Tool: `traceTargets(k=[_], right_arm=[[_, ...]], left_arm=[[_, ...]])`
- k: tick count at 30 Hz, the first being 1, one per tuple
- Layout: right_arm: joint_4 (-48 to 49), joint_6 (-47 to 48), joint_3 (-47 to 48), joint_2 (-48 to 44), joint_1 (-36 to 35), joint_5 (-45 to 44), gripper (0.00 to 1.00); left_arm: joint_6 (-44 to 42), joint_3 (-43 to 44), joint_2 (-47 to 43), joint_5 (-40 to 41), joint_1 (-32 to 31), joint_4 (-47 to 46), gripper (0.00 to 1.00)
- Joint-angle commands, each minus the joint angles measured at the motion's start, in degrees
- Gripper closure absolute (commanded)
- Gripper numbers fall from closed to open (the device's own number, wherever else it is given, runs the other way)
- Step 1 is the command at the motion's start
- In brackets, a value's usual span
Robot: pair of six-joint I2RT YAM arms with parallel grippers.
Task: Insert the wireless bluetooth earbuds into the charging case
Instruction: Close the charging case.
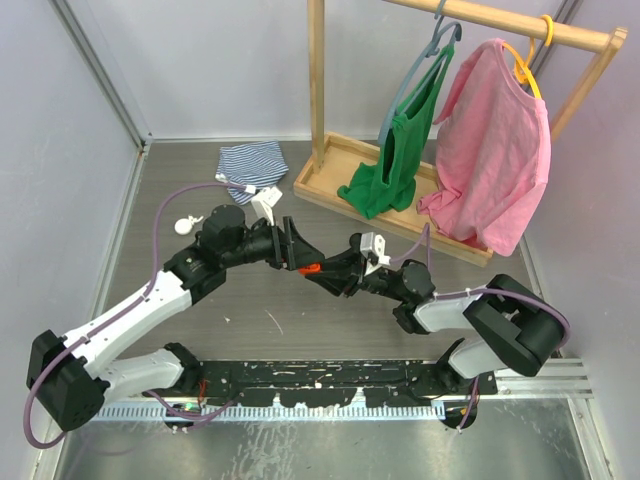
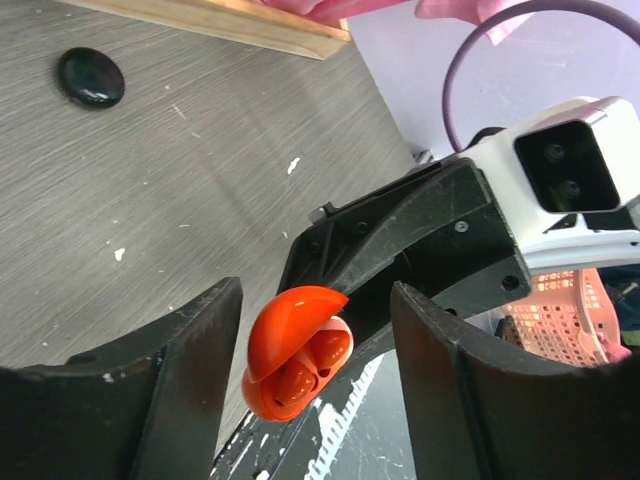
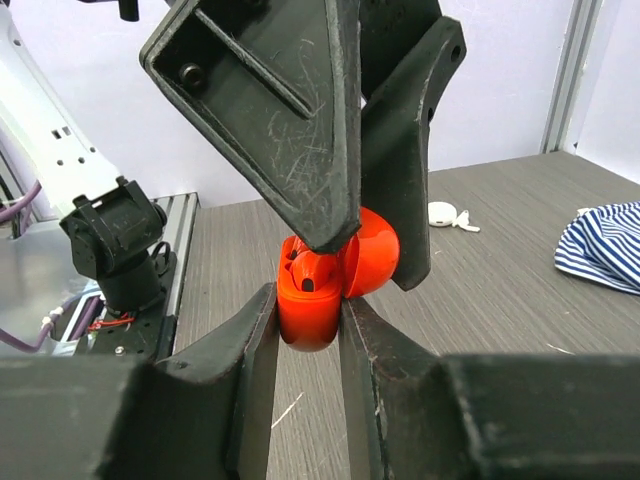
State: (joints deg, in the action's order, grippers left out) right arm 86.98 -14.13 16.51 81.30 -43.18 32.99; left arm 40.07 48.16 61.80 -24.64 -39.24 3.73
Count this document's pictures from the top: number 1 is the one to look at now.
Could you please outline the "white earbud case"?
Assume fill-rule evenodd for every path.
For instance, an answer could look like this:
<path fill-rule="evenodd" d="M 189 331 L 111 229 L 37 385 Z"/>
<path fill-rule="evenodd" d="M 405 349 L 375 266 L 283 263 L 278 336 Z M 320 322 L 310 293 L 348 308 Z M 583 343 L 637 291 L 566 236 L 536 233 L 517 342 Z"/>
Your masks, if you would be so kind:
<path fill-rule="evenodd" d="M 180 218 L 174 223 L 174 231 L 176 234 L 180 236 L 189 235 L 192 232 L 194 226 L 202 222 L 203 219 L 204 219 L 203 216 L 199 216 L 199 217 L 188 216 L 188 217 Z"/>

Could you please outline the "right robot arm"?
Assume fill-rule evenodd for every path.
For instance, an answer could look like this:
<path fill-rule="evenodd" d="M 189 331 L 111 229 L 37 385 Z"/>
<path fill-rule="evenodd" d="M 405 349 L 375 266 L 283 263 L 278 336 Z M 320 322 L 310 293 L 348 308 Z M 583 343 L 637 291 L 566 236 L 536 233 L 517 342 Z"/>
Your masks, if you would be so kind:
<path fill-rule="evenodd" d="M 462 393 L 474 377 L 501 369 L 534 377 L 568 340 L 566 318 L 508 275 L 475 289 L 440 294 L 425 263 L 406 260 L 393 269 L 372 259 L 346 251 L 299 272 L 335 296 L 366 291 L 398 301 L 392 314 L 409 334 L 475 331 L 476 341 L 455 344 L 444 355 L 438 379 L 449 393 Z"/>

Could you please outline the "black earbud charging case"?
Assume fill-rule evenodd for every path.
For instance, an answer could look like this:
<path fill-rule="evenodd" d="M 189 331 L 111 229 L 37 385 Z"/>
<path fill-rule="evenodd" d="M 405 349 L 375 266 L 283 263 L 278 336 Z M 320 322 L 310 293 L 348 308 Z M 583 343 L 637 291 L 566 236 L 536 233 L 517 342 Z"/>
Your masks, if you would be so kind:
<path fill-rule="evenodd" d="M 354 251 L 359 251 L 361 249 L 361 233 L 354 233 L 349 238 L 349 245 Z"/>

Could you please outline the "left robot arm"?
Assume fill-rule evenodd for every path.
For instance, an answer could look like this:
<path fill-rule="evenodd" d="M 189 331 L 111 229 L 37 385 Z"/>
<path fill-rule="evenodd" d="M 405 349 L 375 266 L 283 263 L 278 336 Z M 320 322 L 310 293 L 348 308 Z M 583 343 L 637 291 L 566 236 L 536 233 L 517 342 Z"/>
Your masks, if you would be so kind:
<path fill-rule="evenodd" d="M 205 218 L 194 242 L 157 267 L 138 291 L 64 335 L 52 330 L 39 334 L 30 352 L 24 428 L 31 426 L 34 403 L 67 433 L 88 423 L 113 400 L 153 389 L 169 388 L 178 396 L 194 393 L 200 384 L 200 363 L 182 345 L 169 343 L 128 360 L 120 354 L 223 285 L 230 268 L 264 262 L 292 271 L 324 261 L 291 217 L 283 222 L 278 226 L 261 217 L 248 226 L 241 208 L 218 206 Z"/>

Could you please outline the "orange earbud case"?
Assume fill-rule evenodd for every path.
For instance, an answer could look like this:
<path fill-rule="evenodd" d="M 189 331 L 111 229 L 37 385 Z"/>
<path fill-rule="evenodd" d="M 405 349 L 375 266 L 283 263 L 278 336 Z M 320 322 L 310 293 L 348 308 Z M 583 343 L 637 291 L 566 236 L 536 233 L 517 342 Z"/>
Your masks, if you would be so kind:
<path fill-rule="evenodd" d="M 322 271 L 322 265 L 320 263 L 313 263 L 298 269 L 298 272 L 304 276 L 314 275 L 314 274 L 320 273 L 321 271 Z"/>

